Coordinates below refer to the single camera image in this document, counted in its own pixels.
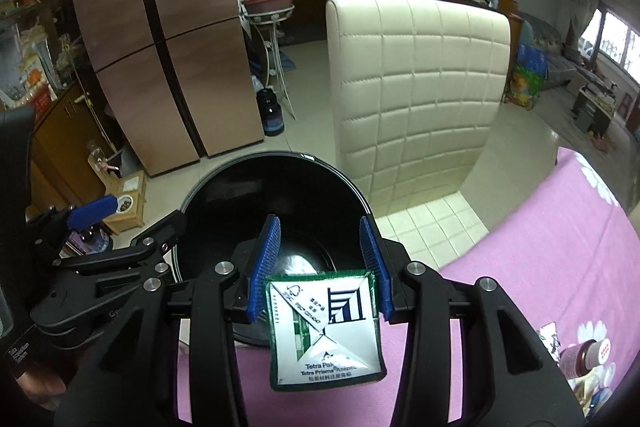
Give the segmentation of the green white milk carton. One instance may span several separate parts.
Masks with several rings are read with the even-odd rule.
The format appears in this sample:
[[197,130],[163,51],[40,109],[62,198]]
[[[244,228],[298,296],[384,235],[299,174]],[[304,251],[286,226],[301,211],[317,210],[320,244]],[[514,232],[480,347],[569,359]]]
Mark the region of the green white milk carton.
[[324,390],[386,377],[373,273],[269,277],[266,303],[273,390]]

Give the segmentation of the brown medicine bottle white cap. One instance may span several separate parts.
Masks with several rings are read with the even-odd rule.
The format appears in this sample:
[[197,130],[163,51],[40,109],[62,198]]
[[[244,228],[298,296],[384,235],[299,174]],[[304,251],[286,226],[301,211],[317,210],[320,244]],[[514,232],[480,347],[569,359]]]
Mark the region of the brown medicine bottle white cap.
[[565,349],[560,354],[559,369],[567,379],[582,378],[596,367],[605,365],[611,349],[612,343],[608,338],[589,339]]

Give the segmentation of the black round trash bin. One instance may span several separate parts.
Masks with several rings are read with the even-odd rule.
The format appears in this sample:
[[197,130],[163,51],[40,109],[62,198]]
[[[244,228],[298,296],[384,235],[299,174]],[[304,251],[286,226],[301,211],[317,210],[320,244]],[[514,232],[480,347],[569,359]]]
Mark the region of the black round trash bin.
[[181,211],[186,229],[171,260],[182,281],[230,260],[270,219],[280,235],[275,277],[366,269],[360,221],[371,208],[344,173],[311,155],[267,152],[229,161],[196,184]]

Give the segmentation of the wooden pet feeder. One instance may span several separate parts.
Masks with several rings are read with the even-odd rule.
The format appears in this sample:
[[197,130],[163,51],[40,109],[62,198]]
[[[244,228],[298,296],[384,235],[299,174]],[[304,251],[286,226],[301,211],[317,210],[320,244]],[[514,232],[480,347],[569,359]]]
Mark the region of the wooden pet feeder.
[[104,225],[115,235],[144,225],[143,211],[146,203],[145,190],[148,177],[143,170],[125,176],[112,166],[101,147],[93,147],[88,164],[105,187],[105,194],[116,198],[116,211],[103,220]]

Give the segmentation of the dark glass jar on floor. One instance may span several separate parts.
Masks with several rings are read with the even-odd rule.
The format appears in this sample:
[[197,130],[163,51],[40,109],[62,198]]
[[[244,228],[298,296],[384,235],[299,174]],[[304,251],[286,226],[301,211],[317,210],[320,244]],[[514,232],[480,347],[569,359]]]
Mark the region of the dark glass jar on floor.
[[256,102],[265,135],[281,134],[284,131],[284,120],[277,95],[271,89],[265,88],[256,93]]

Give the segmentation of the cream chair at left side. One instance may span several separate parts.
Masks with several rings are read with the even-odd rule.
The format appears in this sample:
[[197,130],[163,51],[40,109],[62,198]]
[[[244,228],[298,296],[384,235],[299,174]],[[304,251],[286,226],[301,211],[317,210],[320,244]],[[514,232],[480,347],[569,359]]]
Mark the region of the cream chair at left side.
[[329,0],[337,168],[386,239],[440,269],[487,230],[464,199],[501,105],[510,25],[439,0]]

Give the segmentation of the pink floral tablecloth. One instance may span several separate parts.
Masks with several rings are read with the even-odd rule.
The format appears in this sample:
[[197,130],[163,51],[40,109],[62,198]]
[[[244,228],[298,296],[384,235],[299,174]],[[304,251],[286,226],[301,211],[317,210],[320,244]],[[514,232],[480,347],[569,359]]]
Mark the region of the pink floral tablecloth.
[[[316,265],[358,269],[360,195],[326,162],[296,153],[232,160],[194,188],[183,207],[186,234],[174,257],[192,279],[258,235],[265,217],[282,222],[285,246]],[[605,426],[639,421],[639,239],[625,211],[574,150],[559,151],[550,176],[495,231],[442,268],[447,279],[495,279],[535,329],[554,324],[568,347],[606,338],[601,377],[611,399],[597,413]],[[314,392],[269,386],[264,348],[240,346],[245,406],[253,426],[386,426],[405,351],[401,325],[382,328],[387,375],[378,383]]]

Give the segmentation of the white metal basin stand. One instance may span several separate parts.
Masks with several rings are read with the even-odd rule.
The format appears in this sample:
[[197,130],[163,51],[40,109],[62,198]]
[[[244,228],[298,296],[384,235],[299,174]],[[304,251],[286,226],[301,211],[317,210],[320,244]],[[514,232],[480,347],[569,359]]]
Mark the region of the white metal basin stand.
[[278,30],[280,23],[288,20],[295,10],[295,5],[291,4],[286,8],[269,12],[250,13],[245,6],[242,6],[241,15],[253,28],[255,28],[262,39],[262,46],[265,50],[266,72],[262,82],[266,89],[270,89],[277,95],[279,101],[283,101],[286,110],[296,119],[294,107],[288,93],[288,84],[285,80],[282,57],[279,46]]

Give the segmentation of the colourful bag on floor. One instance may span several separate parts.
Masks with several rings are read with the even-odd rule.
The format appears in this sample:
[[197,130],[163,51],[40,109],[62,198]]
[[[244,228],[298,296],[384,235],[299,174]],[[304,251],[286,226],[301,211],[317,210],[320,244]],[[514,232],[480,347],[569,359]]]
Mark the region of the colourful bag on floor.
[[531,110],[547,80],[548,62],[543,50],[519,44],[506,86],[506,101]]

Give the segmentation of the rose gold refrigerator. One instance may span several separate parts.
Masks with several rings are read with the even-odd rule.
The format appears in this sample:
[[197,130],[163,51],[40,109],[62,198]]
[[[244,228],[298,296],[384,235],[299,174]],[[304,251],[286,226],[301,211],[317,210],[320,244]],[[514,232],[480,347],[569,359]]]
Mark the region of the rose gold refrigerator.
[[73,0],[90,62],[152,176],[262,141],[238,0]]

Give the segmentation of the red basin on stand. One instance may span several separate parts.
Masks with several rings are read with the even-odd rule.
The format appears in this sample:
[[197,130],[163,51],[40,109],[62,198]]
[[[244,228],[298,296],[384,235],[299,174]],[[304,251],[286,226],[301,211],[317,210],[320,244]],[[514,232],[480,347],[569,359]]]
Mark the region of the red basin on stand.
[[287,9],[293,0],[244,0],[242,5],[247,14],[257,15]]

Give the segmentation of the coffee table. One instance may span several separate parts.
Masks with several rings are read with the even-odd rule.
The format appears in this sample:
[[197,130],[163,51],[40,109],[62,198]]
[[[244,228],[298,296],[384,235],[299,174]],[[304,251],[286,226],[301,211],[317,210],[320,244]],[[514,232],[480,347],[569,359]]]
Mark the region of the coffee table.
[[601,91],[593,91],[590,84],[582,86],[577,93],[572,115],[577,128],[584,133],[606,135],[614,120],[615,110],[613,99]]

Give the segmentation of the grey sofa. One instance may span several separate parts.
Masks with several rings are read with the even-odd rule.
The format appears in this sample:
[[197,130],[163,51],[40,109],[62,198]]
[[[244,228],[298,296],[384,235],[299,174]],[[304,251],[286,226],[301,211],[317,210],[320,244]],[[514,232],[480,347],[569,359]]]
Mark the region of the grey sofa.
[[535,49],[546,61],[546,70],[540,73],[542,91],[566,87],[572,81],[578,87],[588,82],[579,66],[563,55],[562,37],[556,28],[532,14],[518,12],[518,16],[523,20],[518,43]]

